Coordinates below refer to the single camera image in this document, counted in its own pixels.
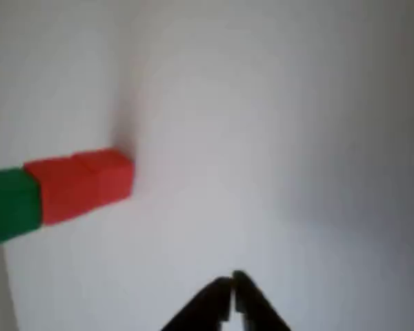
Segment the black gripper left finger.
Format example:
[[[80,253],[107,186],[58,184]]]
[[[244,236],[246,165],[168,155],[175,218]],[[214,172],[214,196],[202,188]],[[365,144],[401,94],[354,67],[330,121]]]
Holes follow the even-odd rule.
[[[204,286],[163,328],[163,331],[218,331],[229,320],[233,281],[218,277]]]

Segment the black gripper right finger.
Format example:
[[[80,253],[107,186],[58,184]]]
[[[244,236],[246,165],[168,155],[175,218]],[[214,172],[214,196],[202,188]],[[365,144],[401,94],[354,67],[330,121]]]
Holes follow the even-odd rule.
[[[257,284],[242,270],[233,272],[235,309],[242,314],[244,330],[291,331]]]

